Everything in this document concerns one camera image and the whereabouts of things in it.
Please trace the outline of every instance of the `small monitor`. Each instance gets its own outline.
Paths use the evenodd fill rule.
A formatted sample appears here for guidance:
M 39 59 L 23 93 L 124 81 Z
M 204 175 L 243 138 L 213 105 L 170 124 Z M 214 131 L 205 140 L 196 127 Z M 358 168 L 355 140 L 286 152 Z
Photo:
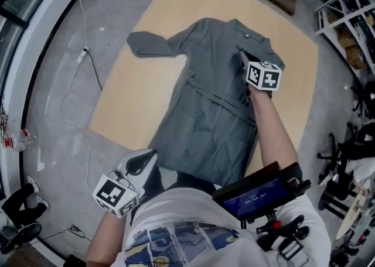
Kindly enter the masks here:
M 295 199 L 277 163 L 215 191 L 213 200 L 239 220 L 253 220 Z

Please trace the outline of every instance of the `power strip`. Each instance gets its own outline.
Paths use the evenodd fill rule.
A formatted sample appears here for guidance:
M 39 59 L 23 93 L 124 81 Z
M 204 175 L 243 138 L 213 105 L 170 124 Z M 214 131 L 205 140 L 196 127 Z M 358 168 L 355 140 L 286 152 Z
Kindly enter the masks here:
M 86 55 L 87 55 L 87 51 L 82 50 L 80 56 L 77 59 L 77 64 L 81 64 L 82 60 L 86 57 Z

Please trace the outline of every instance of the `display screen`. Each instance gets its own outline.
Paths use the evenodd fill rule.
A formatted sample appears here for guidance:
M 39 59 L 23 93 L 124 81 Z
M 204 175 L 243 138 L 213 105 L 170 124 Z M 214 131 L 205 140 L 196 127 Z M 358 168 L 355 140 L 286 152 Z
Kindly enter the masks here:
M 263 210 L 288 196 L 289 193 L 282 181 L 274 179 L 242 195 L 226 200 L 223 204 L 229 212 L 242 217 Z

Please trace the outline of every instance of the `plastic bottle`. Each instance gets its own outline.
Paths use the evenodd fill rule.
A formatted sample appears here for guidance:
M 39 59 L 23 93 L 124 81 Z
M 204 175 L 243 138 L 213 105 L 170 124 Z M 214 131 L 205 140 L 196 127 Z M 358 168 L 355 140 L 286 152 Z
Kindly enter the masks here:
M 37 136 L 32 135 L 27 129 L 21 129 L 19 132 L 13 133 L 10 138 L 5 139 L 5 147 L 12 148 L 17 152 L 23 152 L 37 144 Z

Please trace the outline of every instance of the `gray coat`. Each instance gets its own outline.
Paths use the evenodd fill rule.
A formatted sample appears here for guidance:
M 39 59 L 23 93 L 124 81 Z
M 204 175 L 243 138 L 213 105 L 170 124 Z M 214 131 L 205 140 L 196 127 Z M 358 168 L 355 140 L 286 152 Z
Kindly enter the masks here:
M 270 40 L 237 19 L 204 18 L 168 40 L 135 32 L 127 41 L 138 57 L 188 57 L 150 143 L 159 152 L 158 165 L 221 186 L 242 178 L 257 128 L 245 97 L 239 50 L 284 69 Z

